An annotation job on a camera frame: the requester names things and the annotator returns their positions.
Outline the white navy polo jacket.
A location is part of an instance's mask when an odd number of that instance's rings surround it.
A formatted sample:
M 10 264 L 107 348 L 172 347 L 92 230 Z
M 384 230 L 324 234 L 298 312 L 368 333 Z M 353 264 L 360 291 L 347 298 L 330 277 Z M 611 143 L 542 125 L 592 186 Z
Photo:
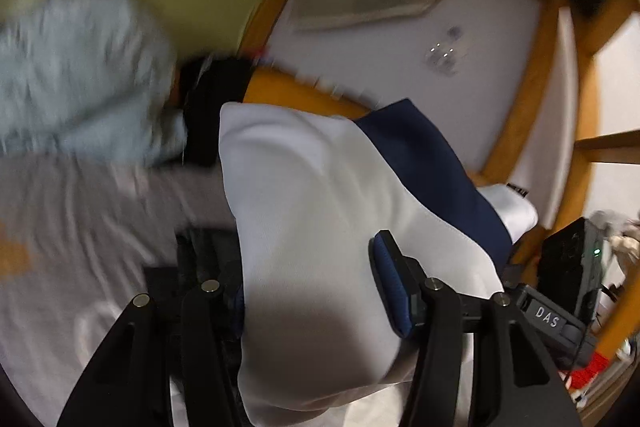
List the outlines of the white navy polo jacket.
M 344 405 L 411 378 L 416 351 L 374 283 L 376 233 L 488 298 L 538 220 L 513 188 L 476 186 L 407 100 L 357 120 L 228 103 L 219 153 L 243 268 L 239 387 L 256 426 L 339 426 Z

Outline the grey printed bed sheet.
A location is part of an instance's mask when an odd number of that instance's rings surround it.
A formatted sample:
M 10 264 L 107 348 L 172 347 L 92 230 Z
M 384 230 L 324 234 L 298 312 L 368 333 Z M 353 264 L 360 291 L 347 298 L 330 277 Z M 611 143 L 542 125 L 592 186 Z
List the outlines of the grey printed bed sheet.
M 1 421 L 244 426 L 219 168 L 1 163 Z

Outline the black clothing pile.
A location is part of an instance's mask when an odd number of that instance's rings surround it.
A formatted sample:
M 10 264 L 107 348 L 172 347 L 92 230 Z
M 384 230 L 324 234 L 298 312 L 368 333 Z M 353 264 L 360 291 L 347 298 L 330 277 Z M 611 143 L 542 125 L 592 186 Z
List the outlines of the black clothing pile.
M 179 65 L 177 108 L 186 125 L 180 165 L 216 166 L 221 107 L 243 101 L 254 72 L 254 62 L 239 55 L 201 54 Z

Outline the light blue quilted duvet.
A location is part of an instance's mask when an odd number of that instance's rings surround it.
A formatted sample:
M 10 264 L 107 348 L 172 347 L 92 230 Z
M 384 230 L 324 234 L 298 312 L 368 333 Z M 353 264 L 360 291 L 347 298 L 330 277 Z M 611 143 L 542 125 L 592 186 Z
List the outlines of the light blue quilted duvet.
M 140 0 L 41 0 L 1 21 L 1 153 L 154 166 L 186 145 L 177 52 Z

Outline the black electronic device box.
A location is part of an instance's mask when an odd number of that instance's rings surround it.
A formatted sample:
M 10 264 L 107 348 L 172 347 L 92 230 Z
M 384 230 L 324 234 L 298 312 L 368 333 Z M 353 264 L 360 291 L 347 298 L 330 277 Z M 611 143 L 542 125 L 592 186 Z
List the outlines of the black electronic device box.
M 582 324 L 594 317 L 602 284 L 603 231 L 586 218 L 548 236 L 541 246 L 536 289 Z

